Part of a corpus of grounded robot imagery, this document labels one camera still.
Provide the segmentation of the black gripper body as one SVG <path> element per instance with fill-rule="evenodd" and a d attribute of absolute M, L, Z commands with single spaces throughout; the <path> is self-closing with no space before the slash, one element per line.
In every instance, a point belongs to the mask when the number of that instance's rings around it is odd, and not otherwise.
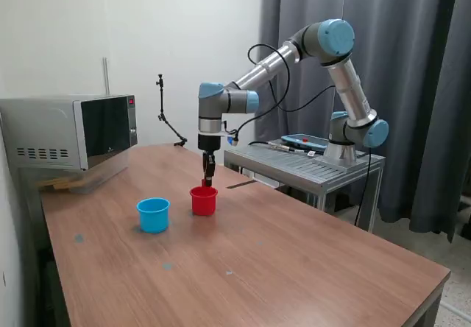
<path fill-rule="evenodd" d="M 215 152 L 221 148 L 221 136 L 198 135 L 198 149 L 204 152 Z"/>

